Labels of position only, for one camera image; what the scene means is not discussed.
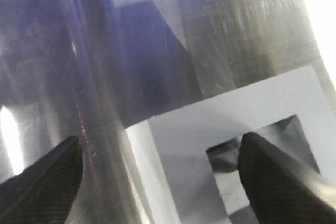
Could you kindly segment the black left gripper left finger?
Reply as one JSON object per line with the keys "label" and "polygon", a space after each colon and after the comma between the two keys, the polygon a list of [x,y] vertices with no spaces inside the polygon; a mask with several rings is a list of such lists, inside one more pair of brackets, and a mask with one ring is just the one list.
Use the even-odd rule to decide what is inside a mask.
{"label": "black left gripper left finger", "polygon": [[82,146],[70,136],[1,183],[1,223],[65,223],[82,178]]}

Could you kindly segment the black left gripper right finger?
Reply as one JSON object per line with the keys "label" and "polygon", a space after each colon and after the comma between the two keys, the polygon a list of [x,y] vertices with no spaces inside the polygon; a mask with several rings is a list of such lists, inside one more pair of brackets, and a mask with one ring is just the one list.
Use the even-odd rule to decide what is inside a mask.
{"label": "black left gripper right finger", "polygon": [[243,135],[238,171],[259,223],[335,223],[335,182],[259,134]]}

